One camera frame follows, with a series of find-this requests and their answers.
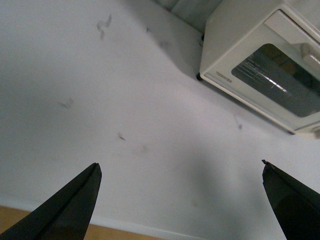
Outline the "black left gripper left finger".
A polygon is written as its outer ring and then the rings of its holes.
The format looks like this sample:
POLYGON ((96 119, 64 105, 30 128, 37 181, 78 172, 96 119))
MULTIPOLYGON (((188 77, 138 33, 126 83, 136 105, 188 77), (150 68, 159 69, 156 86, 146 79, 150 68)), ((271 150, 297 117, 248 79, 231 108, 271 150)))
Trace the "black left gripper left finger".
POLYGON ((2 240, 83 240, 95 209, 102 171, 93 163, 42 205, 0 234, 2 240))

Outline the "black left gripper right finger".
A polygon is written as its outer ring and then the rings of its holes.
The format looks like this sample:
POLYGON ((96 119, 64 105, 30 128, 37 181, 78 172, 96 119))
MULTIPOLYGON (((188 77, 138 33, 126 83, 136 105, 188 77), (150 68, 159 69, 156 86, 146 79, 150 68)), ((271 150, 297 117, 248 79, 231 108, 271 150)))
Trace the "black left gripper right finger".
POLYGON ((288 240, 320 238, 320 194, 263 160, 263 187, 288 240))

